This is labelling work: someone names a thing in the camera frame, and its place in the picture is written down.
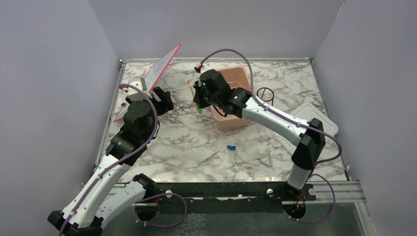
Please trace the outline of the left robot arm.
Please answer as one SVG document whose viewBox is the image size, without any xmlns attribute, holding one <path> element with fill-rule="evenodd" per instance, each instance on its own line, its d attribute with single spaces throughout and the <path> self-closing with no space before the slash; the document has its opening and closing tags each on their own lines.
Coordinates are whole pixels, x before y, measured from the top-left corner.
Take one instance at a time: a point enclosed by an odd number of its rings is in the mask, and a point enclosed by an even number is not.
<svg viewBox="0 0 417 236">
<path fill-rule="evenodd" d="M 60 236 L 100 236 L 130 205 L 154 197 L 155 182 L 144 174 L 136 175 L 115 195 L 108 197 L 108 194 L 156 138 L 158 117 L 174 108 L 171 94 L 160 87 L 153 89 L 153 95 L 146 95 L 132 85 L 122 84 L 120 88 L 134 91 L 126 97 L 123 126 L 111 139 L 80 193 L 63 210 L 52 211 L 48 216 L 48 222 Z"/>
</svg>

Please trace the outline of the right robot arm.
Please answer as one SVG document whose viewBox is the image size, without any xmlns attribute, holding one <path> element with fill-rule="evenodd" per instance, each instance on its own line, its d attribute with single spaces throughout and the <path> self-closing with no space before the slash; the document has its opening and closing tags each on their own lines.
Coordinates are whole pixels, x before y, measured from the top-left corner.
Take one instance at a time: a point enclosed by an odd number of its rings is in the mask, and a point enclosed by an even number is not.
<svg viewBox="0 0 417 236">
<path fill-rule="evenodd" d="M 253 121 L 294 145 L 293 165 L 284 186 L 284 195 L 296 200 L 303 194 L 303 187 L 326 144 L 320 120 L 293 117 L 260 101 L 247 89 L 231 88 L 223 75 L 214 69 L 202 73 L 192 87 L 195 91 L 193 101 L 199 108 L 214 106 L 226 116 Z"/>
</svg>

